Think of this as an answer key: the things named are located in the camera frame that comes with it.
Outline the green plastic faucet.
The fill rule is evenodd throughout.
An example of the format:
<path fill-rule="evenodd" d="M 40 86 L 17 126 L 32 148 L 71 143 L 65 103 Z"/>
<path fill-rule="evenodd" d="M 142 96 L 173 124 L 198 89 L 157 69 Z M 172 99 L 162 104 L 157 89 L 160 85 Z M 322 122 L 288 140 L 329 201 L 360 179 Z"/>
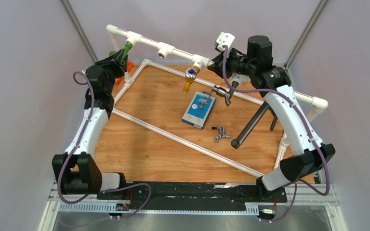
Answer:
<path fill-rule="evenodd" d="M 113 61 L 117 61 L 121 66 L 124 66 L 126 64 L 126 58 L 128 56 L 128 52 L 131 48 L 132 48 L 132 43 L 126 42 L 124 48 L 118 51 L 111 51 L 109 53 L 109 57 L 111 57 Z"/>

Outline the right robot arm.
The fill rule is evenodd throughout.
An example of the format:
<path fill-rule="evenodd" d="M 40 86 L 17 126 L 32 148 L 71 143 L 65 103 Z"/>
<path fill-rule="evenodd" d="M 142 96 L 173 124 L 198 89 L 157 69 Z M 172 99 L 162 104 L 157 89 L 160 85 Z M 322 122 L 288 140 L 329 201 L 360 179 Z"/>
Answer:
<path fill-rule="evenodd" d="M 266 111 L 271 111 L 274 121 L 279 121 L 289 140 L 292 157 L 283 159 L 277 168 L 256 181 L 256 196 L 269 201 L 275 191 L 295 183 L 319 170 L 326 170 L 335 148 L 326 144 L 313 130 L 303 115 L 295 97 L 287 72 L 273 65 L 272 43 L 267 36 L 248 38 L 247 53 L 233 48 L 234 36 L 222 32 L 216 42 L 219 54 L 210 60 L 208 69 L 221 77 L 229 90 L 213 87 L 217 95 L 230 105 L 233 94 L 243 82 L 250 82 L 254 92 L 264 98 L 263 104 L 231 144 L 239 148 Z"/>

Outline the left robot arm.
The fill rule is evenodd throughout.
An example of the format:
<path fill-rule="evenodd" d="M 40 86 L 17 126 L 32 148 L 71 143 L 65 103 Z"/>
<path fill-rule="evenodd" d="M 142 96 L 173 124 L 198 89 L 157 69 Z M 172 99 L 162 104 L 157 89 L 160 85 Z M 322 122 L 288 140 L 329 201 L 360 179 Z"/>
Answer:
<path fill-rule="evenodd" d="M 76 71 L 83 77 L 79 85 L 88 89 L 84 95 L 84 112 L 78 131 L 63 154 L 56 154 L 52 159 L 53 172 L 58 183 L 60 195 L 98 194 L 109 190 L 114 198 L 126 197 L 128 186 L 122 183 L 120 173 L 103 173 L 94 160 L 100 133 L 109 120 L 113 108 L 112 91 L 116 79 L 127 72 L 127 58 L 123 49 L 111 52 L 85 71 Z"/>

